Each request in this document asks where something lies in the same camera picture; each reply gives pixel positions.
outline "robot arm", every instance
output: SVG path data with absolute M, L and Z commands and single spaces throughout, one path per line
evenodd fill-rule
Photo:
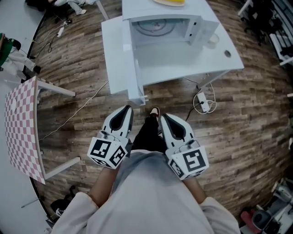
M 103 128 L 93 137 L 87 152 L 100 166 L 116 169 L 127 155 L 130 140 L 127 138 L 133 122 L 131 106 L 123 106 L 111 113 L 104 121 Z
M 180 180 L 200 175 L 209 167 L 206 150 L 194 137 L 191 126 L 183 119 L 163 114 L 160 117 L 167 145 L 168 165 Z

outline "shirt sleeve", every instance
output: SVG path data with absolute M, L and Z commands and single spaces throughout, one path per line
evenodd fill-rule
M 52 234 L 85 233 L 88 219 L 98 210 L 92 199 L 78 192 L 54 225 Z
M 240 234 L 237 220 L 215 199 L 207 197 L 200 207 L 215 234 Z

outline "black pants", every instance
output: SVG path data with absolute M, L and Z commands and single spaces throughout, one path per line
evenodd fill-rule
M 147 117 L 144 125 L 141 127 L 138 135 L 136 136 L 132 150 L 146 149 L 149 151 L 158 151 L 165 153 L 167 146 L 162 137 L 158 136 L 157 118 L 154 116 Z

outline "red object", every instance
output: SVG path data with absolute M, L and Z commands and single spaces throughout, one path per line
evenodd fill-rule
M 254 234 L 258 234 L 258 233 L 261 233 L 261 230 L 259 230 L 257 227 L 255 227 L 255 225 L 252 223 L 252 216 L 253 216 L 253 214 L 254 214 L 254 211 L 253 210 L 250 210 L 250 212 L 243 211 L 240 216 L 241 216 L 241 219 L 247 225 L 247 227 L 249 227 L 249 229 Z

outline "white cable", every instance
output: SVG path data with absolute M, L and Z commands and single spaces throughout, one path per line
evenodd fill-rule
M 63 127 L 69 120 L 71 120 L 82 108 L 84 108 L 84 106 L 91 100 L 91 99 L 93 99 L 97 94 L 98 94 L 98 92 L 108 83 L 109 81 L 107 81 L 105 84 L 103 84 L 102 85 L 102 87 L 101 88 L 99 88 L 98 89 L 98 91 L 95 93 L 95 95 L 94 96 L 92 96 L 89 100 L 87 100 L 87 102 L 81 107 L 81 108 L 79 108 L 75 113 L 74 113 L 74 115 L 73 116 L 71 116 L 69 119 L 67 119 L 66 121 L 65 121 L 65 123 L 63 123 L 59 128 L 57 128 L 55 131 L 53 131 L 53 132 L 51 132 L 50 134 L 48 134 L 47 136 L 45 136 L 44 138 L 42 138 L 42 139 L 40 139 L 39 141 L 41 141 L 41 140 L 44 140 L 46 137 L 48 137 L 48 136 L 50 136 L 52 133 L 55 133 L 55 132 L 57 132 L 61 127 Z
M 33 40 L 33 42 L 35 42 L 35 43 L 42 43 L 42 42 L 44 42 L 44 41 L 48 38 L 48 36 L 50 35 L 50 33 L 51 33 L 52 31 L 54 31 L 54 30 L 56 30 L 56 29 L 58 29 L 58 28 L 60 28 L 60 27 L 64 27 L 64 25 L 61 25 L 61 26 L 59 26 L 59 27 L 57 27 L 57 28 L 52 29 L 52 30 L 48 33 L 48 35 L 45 37 L 45 39 L 42 40 L 41 42 L 36 42 L 36 41 L 34 41 L 34 40 Z
M 186 77 L 183 77 L 183 78 L 185 78 L 185 79 L 187 79 L 187 80 L 189 80 L 189 81 L 191 81 L 191 82 L 194 82 L 194 83 L 197 83 L 197 84 L 199 84 L 199 82 L 197 82 L 197 81 L 194 81 L 194 80 L 190 80 L 190 79 L 188 79 L 188 78 L 186 78 Z M 193 108 L 196 110 L 196 112 L 197 113 L 199 113 L 199 114 L 201 114 L 201 115 L 205 115 L 205 114 L 208 114 L 208 113 L 213 113 L 214 111 L 215 111 L 215 109 L 217 108 L 217 102 L 216 102 L 216 95 L 215 95 L 215 91 L 214 91 L 214 88 L 213 88 L 213 86 L 212 86 L 212 84 L 210 83 L 210 85 L 211 85 L 211 88 L 212 88 L 212 92 L 213 92 L 213 95 L 214 95 L 214 100 L 207 100 L 207 102 L 209 103 L 211 103 L 211 105 L 209 105 L 209 110 L 207 111 L 207 112 L 200 112 L 200 111 L 198 111 L 197 109 L 196 109 L 196 107 L 195 107 L 195 98 L 197 97 L 197 95 L 202 91 L 202 89 L 200 89 L 198 92 L 197 92 L 197 94 L 195 94 L 195 96 L 193 97 L 193 100 L 192 100 L 192 104 L 193 104 Z M 211 111 L 211 108 L 212 108 L 212 104 L 213 103 L 215 103 L 215 107 L 213 108 L 213 110 Z

